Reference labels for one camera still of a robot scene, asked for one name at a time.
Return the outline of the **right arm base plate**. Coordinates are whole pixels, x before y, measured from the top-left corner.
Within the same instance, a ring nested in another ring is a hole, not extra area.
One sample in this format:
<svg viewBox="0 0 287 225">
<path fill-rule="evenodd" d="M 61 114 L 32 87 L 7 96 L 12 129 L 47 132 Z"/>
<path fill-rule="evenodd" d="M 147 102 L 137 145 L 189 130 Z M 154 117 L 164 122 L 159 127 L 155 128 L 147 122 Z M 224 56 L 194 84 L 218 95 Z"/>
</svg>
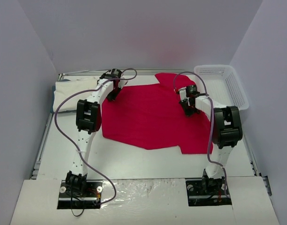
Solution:
<svg viewBox="0 0 287 225">
<path fill-rule="evenodd" d="M 185 185 L 189 207 L 232 205 L 231 198 L 227 197 L 229 190 L 224 187 L 224 182 L 208 190 L 203 186 L 201 179 L 185 180 Z"/>
</svg>

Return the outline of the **folded white t-shirt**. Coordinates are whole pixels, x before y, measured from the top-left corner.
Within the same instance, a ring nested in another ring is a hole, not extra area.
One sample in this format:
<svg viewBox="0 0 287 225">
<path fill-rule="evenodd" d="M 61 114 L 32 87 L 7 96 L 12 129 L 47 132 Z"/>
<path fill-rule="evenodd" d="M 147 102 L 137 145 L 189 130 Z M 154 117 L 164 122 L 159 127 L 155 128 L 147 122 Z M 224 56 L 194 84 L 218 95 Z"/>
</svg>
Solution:
<svg viewBox="0 0 287 225">
<path fill-rule="evenodd" d="M 52 86 L 51 112 L 54 113 L 58 106 L 69 96 L 83 90 L 93 90 L 96 88 L 96 86 L 97 79 L 94 77 L 81 78 L 77 80 L 64 79 L 62 81 L 55 82 L 55 85 Z M 77 108 L 77 102 L 80 99 L 86 99 L 90 96 L 90 94 L 91 92 L 86 92 L 71 98 L 63 104 L 59 112 L 75 111 Z"/>
</svg>

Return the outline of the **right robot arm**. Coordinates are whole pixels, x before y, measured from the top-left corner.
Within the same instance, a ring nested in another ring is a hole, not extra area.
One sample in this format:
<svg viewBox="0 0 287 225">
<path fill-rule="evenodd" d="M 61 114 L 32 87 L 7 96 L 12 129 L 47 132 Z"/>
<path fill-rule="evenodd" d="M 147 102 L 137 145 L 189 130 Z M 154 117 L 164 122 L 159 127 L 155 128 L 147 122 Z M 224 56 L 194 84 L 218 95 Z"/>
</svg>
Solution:
<svg viewBox="0 0 287 225">
<path fill-rule="evenodd" d="M 212 100 L 207 93 L 200 93 L 196 85 L 176 90 L 185 115 L 204 113 L 210 119 L 207 146 L 208 166 L 204 169 L 201 188 L 211 194 L 226 185 L 226 169 L 229 155 L 243 137 L 239 109 Z"/>
</svg>

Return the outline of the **white plastic basket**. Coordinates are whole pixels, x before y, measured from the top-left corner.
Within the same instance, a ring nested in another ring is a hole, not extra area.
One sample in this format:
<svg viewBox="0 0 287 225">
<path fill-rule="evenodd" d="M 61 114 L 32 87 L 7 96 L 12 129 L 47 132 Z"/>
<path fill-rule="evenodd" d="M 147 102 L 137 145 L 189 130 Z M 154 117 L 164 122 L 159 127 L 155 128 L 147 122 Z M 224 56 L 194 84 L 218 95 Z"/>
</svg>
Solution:
<svg viewBox="0 0 287 225">
<path fill-rule="evenodd" d="M 240 111 L 249 108 L 244 89 L 233 67 L 229 65 L 200 65 L 194 68 L 194 73 L 203 80 L 196 78 L 200 92 L 207 88 L 208 94 L 217 102 L 225 105 L 235 105 Z"/>
</svg>

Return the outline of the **red t-shirt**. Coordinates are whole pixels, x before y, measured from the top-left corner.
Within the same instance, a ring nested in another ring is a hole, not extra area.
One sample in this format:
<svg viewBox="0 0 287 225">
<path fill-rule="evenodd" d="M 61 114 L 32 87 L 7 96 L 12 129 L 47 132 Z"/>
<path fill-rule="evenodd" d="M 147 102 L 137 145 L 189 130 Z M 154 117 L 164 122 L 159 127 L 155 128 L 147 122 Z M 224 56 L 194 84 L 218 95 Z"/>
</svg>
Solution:
<svg viewBox="0 0 287 225">
<path fill-rule="evenodd" d="M 206 154 L 210 122 L 204 113 L 187 117 L 174 88 L 194 85 L 189 77 L 157 73 L 156 84 L 126 86 L 102 105 L 104 138 L 156 150 L 178 146 L 182 154 Z"/>
</svg>

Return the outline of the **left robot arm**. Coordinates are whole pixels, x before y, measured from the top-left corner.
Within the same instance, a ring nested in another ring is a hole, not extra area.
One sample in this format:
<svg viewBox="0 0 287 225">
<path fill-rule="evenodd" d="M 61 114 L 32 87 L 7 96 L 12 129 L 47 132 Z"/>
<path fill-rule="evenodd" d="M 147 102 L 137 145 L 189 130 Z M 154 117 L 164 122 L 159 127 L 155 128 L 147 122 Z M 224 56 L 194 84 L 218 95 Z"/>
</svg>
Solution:
<svg viewBox="0 0 287 225">
<path fill-rule="evenodd" d="M 77 103 L 78 148 L 74 155 L 72 167 L 66 175 L 66 185 L 71 186 L 71 191 L 77 196 L 86 194 L 88 190 L 88 166 L 86 163 L 93 138 L 102 124 L 102 104 L 106 99 L 108 101 L 115 100 L 127 82 L 123 78 L 123 71 L 112 69 L 102 74 L 98 79 L 95 91 Z"/>
</svg>

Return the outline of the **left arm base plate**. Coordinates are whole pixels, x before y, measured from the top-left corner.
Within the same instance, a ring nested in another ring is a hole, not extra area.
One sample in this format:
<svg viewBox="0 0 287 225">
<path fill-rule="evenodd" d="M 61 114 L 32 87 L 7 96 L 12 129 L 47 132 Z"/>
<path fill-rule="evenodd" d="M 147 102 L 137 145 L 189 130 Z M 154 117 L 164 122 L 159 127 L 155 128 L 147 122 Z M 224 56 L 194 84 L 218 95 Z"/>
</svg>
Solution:
<svg viewBox="0 0 287 225">
<path fill-rule="evenodd" d="M 57 209 L 99 209 L 101 207 L 102 191 L 102 182 L 89 180 L 83 193 L 74 190 L 71 194 L 70 187 L 65 181 L 62 181 L 59 189 Z"/>
</svg>

